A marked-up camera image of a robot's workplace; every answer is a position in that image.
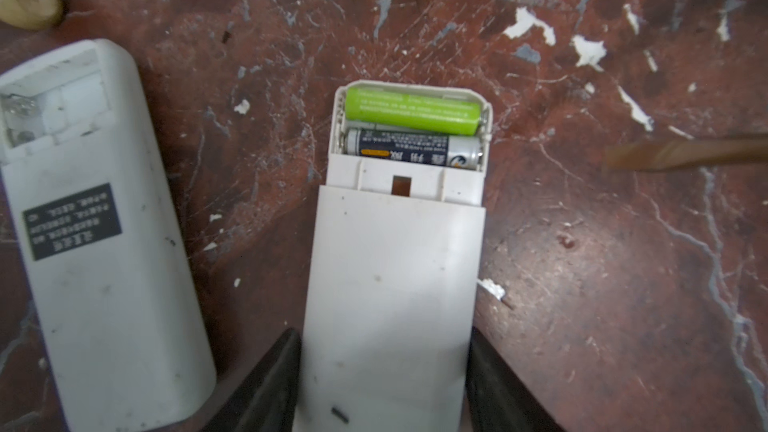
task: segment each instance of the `black speck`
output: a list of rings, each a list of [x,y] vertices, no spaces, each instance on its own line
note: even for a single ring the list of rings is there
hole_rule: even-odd
[[[335,407],[331,408],[331,413],[333,414],[333,417],[339,418],[339,420],[344,424],[348,424],[350,422],[350,418],[348,418],[346,415],[344,415],[343,412]]]

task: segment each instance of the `label with white text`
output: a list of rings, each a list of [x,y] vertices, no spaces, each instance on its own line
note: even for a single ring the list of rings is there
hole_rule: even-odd
[[[24,224],[36,261],[122,233],[109,184],[30,208]]]

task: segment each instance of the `rectangular slot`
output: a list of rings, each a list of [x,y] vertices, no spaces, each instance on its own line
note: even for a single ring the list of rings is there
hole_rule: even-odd
[[[392,177],[392,195],[401,197],[411,196],[411,178],[410,177]]]

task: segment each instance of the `battery compartment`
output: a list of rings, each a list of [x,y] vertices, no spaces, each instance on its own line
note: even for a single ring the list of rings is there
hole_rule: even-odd
[[[351,128],[364,130],[391,130],[399,132],[430,133],[405,127],[387,126],[372,122],[346,119],[346,92],[352,87],[398,92],[410,95],[474,102],[481,107],[481,123],[475,136],[480,139],[482,157],[472,169],[432,166],[412,162],[400,162],[382,158],[349,156],[345,154],[345,137]],[[431,87],[360,80],[341,87],[333,104],[332,127],[329,145],[329,165],[326,184],[387,195],[404,196],[402,185],[409,180],[407,196],[439,202],[451,202],[480,206],[488,170],[488,152],[491,144],[493,108],[482,96],[466,89]]]
[[[47,149],[100,127],[110,110],[95,50],[53,62],[0,87],[0,158]]]

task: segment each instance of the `black label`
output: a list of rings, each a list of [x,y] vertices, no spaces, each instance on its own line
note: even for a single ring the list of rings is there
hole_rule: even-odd
[[[109,184],[24,211],[34,260],[120,235]]]
[[[448,136],[361,130],[358,140],[361,156],[432,166],[444,166],[448,158]]]

